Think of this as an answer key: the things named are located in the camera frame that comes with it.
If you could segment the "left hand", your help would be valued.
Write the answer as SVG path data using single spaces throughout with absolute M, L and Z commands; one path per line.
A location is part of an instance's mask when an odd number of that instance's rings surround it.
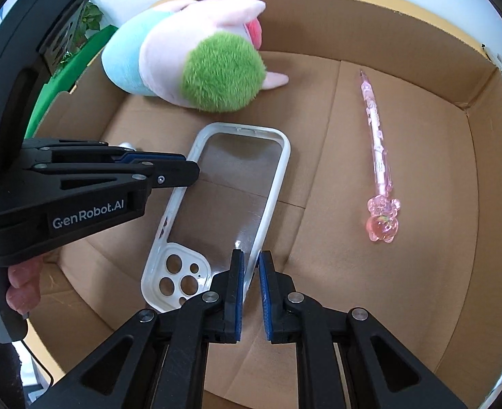
M 39 256 L 8 268 L 6 301 L 20 315 L 28 314 L 41 301 L 43 264 L 43 256 Z

